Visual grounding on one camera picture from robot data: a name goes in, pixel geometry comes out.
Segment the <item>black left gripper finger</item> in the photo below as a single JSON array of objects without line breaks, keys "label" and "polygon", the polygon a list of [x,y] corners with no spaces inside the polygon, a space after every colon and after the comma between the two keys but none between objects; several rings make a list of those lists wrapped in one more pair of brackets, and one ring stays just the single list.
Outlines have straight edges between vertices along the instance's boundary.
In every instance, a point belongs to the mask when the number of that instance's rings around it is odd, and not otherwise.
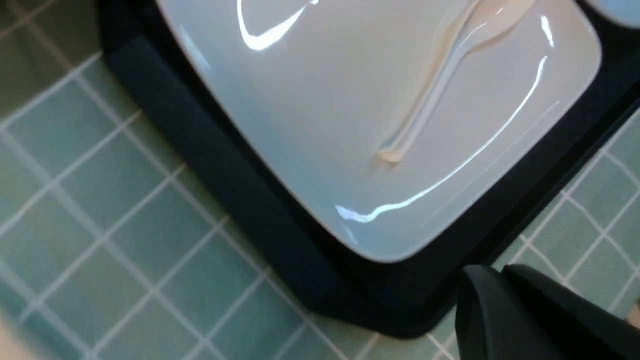
[{"label": "black left gripper finger", "polygon": [[637,360],[640,333],[528,265],[462,269],[455,309],[462,360]]}]

